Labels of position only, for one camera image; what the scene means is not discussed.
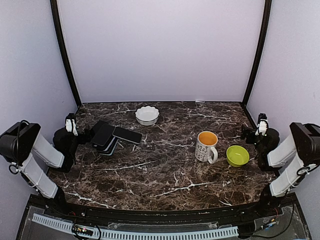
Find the black phone case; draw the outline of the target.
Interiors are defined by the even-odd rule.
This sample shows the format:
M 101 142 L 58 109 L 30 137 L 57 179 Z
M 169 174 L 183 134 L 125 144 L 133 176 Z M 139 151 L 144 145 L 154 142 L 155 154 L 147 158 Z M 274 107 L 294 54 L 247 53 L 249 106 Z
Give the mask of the black phone case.
M 114 126 L 109 125 L 103 120 L 99 120 L 91 129 L 91 133 L 93 134 L 91 139 L 92 146 L 100 150 L 107 149 L 115 138 L 113 136 L 114 130 Z

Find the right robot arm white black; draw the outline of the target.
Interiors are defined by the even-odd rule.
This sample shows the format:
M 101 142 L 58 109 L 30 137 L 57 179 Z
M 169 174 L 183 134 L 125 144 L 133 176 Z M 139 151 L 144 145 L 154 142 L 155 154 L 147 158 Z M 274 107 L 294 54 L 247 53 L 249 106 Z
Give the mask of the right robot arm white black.
M 276 198 L 285 197 L 320 166 L 320 126 L 293 122 L 289 128 L 290 134 L 280 142 L 279 132 L 269 128 L 264 119 L 256 128 L 241 126 L 240 138 L 254 145 L 260 170 L 282 170 L 260 194 L 260 202 L 255 205 L 255 213 L 260 217 L 274 210 Z

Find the light blue smartphone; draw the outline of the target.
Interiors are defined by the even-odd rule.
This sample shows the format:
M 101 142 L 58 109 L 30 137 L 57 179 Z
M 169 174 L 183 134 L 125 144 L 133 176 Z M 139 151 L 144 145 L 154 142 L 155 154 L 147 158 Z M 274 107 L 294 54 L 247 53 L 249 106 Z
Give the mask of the light blue smartphone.
M 133 144 L 140 144 L 142 140 L 142 134 L 134 132 L 132 130 L 128 130 L 122 127 L 117 126 L 112 135 L 116 138 L 119 138 L 121 140 L 125 140 L 127 142 L 133 143 Z

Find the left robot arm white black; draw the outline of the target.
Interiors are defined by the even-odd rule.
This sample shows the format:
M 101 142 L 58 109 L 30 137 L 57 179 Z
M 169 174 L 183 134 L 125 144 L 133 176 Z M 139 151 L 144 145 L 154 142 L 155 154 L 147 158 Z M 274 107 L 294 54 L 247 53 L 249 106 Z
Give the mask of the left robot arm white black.
M 47 176 L 37 159 L 50 168 L 68 173 L 76 164 L 78 145 L 84 145 L 92 139 L 89 128 L 82 133 L 76 130 L 73 128 L 68 131 L 66 127 L 57 130 L 53 144 L 50 144 L 42 135 L 38 123 L 22 120 L 0 135 L 0 155 L 10 163 L 10 168 L 14 167 L 10 172 L 21 174 L 31 188 L 38 190 L 46 199 L 53 199 L 50 208 L 60 218 L 67 218 L 71 208 L 63 201 L 63 190 Z

